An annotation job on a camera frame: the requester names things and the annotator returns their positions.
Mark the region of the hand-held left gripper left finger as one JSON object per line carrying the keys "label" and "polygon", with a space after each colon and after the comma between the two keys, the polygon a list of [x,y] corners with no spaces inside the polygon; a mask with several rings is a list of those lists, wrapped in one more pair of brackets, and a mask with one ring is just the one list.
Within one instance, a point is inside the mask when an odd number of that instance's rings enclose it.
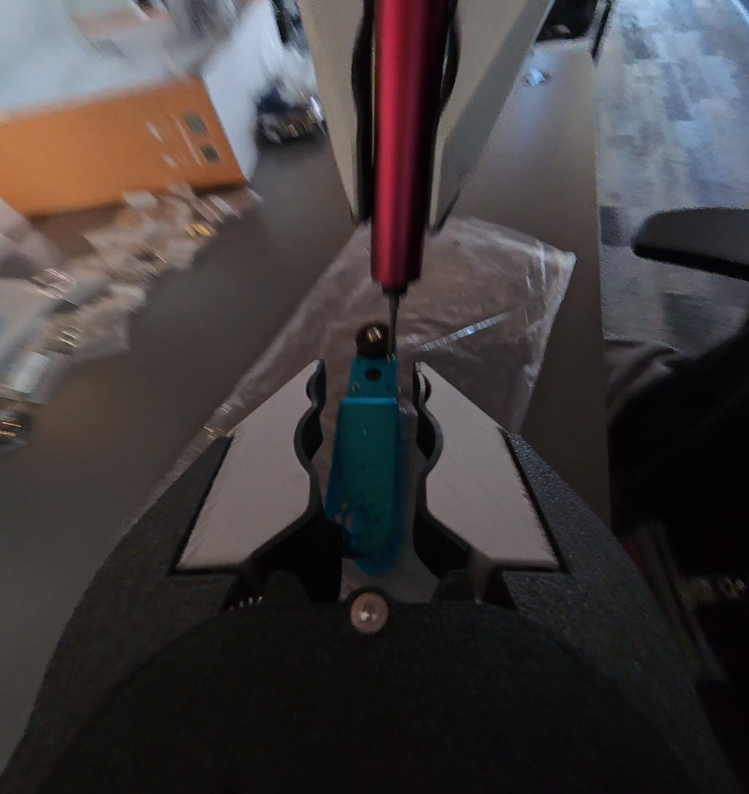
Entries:
{"label": "hand-held left gripper left finger", "polygon": [[325,389],[325,364],[312,361],[230,431],[175,570],[250,568],[322,513],[312,459]]}

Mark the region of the pile of small parts bags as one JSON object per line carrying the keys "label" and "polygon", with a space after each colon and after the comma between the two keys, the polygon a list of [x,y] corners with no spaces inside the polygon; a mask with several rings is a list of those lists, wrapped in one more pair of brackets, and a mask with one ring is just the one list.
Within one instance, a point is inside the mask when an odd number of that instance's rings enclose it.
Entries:
{"label": "pile of small parts bags", "polygon": [[67,257],[0,198],[0,457],[26,445],[30,409],[68,370],[126,352],[131,319],[153,284],[191,268],[226,222],[261,203],[250,187],[197,194],[134,191]]}

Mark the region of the black office chair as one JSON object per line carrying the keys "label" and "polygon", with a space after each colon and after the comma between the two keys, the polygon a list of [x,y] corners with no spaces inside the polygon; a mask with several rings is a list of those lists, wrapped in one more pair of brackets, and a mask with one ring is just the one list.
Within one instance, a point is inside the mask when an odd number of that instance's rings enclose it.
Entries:
{"label": "black office chair", "polygon": [[749,792],[749,319],[609,424],[611,526]]}
{"label": "black office chair", "polygon": [[749,210],[699,207],[653,214],[635,235],[632,252],[749,283]]}

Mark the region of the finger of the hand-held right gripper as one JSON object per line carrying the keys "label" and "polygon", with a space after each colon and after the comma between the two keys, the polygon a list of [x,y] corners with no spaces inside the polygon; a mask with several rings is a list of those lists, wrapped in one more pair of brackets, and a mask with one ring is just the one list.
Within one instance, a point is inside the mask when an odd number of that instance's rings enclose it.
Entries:
{"label": "finger of the hand-held right gripper", "polygon": [[330,144],[356,222],[373,212],[373,2],[300,1]]}
{"label": "finger of the hand-held right gripper", "polygon": [[457,2],[455,81],[439,115],[433,156],[433,230],[445,223],[477,167],[552,4]]}

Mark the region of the person's grey pants leg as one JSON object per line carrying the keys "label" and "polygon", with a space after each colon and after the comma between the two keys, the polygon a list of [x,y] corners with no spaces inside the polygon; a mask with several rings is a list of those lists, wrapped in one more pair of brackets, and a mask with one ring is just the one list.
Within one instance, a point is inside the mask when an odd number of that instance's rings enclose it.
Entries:
{"label": "person's grey pants leg", "polygon": [[663,342],[607,336],[605,408],[608,424],[630,399],[669,375],[683,358],[676,347]]}

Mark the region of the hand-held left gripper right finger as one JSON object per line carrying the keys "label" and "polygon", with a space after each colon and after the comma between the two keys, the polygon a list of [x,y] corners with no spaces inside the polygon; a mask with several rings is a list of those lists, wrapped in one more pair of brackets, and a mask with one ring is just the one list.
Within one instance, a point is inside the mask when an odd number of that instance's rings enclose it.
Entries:
{"label": "hand-held left gripper right finger", "polygon": [[504,429],[426,363],[414,365],[424,458],[413,545],[429,570],[559,570]]}

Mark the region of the clear plastic bag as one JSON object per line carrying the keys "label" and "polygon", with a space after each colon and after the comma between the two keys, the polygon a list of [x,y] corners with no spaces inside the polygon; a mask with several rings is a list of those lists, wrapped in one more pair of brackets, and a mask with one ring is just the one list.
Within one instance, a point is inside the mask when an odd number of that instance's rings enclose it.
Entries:
{"label": "clear plastic bag", "polygon": [[[208,421],[220,438],[315,359],[327,372],[322,432],[329,444],[346,394],[355,337],[386,323],[388,307],[369,274],[369,228],[356,230]],[[454,218],[427,240],[422,279],[400,300],[399,385],[429,364],[508,431],[524,423],[550,330],[576,257],[501,225]]]}

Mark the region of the blue bracket with black servo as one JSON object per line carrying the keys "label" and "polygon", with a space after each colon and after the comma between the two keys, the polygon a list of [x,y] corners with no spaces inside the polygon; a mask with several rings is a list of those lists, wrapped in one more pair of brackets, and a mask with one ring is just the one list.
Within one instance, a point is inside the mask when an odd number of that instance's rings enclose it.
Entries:
{"label": "blue bracket with black servo", "polygon": [[338,404],[325,501],[342,553],[369,576],[394,565],[402,534],[398,360],[386,323],[362,326]]}

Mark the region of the orange box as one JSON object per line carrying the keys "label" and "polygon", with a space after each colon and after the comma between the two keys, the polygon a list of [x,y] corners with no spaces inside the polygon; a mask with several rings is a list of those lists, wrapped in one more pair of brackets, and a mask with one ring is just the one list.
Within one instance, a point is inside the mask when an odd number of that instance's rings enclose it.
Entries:
{"label": "orange box", "polygon": [[245,184],[258,154],[190,76],[0,115],[0,197],[27,216],[119,203],[177,184]]}

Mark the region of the red screwdriver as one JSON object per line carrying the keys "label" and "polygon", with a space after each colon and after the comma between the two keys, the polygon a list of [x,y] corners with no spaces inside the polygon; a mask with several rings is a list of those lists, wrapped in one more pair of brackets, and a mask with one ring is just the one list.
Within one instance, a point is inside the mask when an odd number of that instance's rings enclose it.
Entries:
{"label": "red screwdriver", "polygon": [[400,299],[420,275],[452,10],[444,1],[373,5],[371,275],[389,304],[390,359]]}

